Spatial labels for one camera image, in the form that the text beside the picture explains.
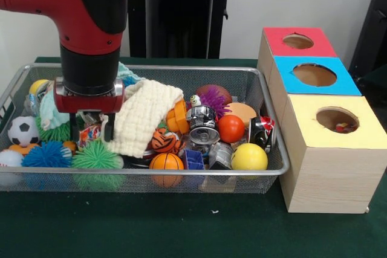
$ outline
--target towel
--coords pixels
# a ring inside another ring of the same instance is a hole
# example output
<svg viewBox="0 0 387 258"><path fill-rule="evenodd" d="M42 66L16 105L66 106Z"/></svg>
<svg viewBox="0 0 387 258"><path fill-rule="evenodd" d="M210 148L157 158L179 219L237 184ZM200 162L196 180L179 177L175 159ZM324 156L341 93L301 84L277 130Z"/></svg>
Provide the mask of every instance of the towel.
<svg viewBox="0 0 387 258"><path fill-rule="evenodd" d="M70 120L70 116L67 113L60 113L56 108L54 90L44 95L39 113L42 120L41 126L44 131L55 129Z"/></svg>
<svg viewBox="0 0 387 258"><path fill-rule="evenodd" d="M121 62L119 62L119 71L117 74L117 78L122 79L125 87L129 85L134 85L141 80L145 80L145 78L141 78L138 75L134 74Z"/></svg>
<svg viewBox="0 0 387 258"><path fill-rule="evenodd" d="M154 80L127 87L126 101L115 115L114 139L103 142L114 153L142 158L156 127L182 98L181 89Z"/></svg>

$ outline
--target red box lid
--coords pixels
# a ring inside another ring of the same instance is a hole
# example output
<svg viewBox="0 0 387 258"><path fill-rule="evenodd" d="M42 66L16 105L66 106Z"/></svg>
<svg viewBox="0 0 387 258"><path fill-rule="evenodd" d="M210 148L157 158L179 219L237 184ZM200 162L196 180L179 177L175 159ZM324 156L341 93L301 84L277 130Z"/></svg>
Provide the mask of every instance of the red box lid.
<svg viewBox="0 0 387 258"><path fill-rule="evenodd" d="M274 56L337 57L321 28L265 27L264 33Z"/></svg>

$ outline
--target red ball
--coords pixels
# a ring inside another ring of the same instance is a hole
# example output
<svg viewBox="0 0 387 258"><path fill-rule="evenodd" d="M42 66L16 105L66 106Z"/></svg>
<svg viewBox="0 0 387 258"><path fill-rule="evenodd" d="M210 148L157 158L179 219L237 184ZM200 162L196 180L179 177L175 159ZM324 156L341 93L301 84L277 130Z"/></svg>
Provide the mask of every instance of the red ball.
<svg viewBox="0 0 387 258"><path fill-rule="evenodd" d="M244 123L238 116L223 116L220 118L218 126L220 139L224 142L235 143L242 139L244 135Z"/></svg>

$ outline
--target wooden cube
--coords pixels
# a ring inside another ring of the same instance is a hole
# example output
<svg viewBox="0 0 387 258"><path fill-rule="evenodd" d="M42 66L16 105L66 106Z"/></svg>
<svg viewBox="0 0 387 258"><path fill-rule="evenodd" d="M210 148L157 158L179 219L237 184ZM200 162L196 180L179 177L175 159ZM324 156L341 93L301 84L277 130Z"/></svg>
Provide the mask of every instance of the wooden cube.
<svg viewBox="0 0 387 258"><path fill-rule="evenodd" d="M366 99L289 95L288 100L281 131L291 166L280 177L288 211L364 213L387 166L387 135ZM341 123L357 129L335 132Z"/></svg>
<svg viewBox="0 0 387 258"><path fill-rule="evenodd" d="M258 69L267 83L275 56L337 57L320 28L265 27L259 48Z"/></svg>
<svg viewBox="0 0 387 258"><path fill-rule="evenodd" d="M268 88L280 125L288 94L361 96L338 57L274 57L274 61Z"/></svg>

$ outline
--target white wall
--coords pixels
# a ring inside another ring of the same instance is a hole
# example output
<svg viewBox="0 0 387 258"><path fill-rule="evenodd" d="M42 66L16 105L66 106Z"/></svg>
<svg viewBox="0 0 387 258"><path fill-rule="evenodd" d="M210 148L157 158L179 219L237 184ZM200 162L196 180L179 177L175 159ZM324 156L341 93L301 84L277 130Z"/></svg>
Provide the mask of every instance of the white wall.
<svg viewBox="0 0 387 258"><path fill-rule="evenodd" d="M229 0L221 57L257 58L264 26L321 27L349 66L370 0Z"/></svg>
<svg viewBox="0 0 387 258"><path fill-rule="evenodd" d="M229 0L222 58L257 58L263 26L322 27L349 65L370 0ZM0 11L0 91L36 56L58 56L57 31L46 17ZM122 55L129 55L125 34Z"/></svg>

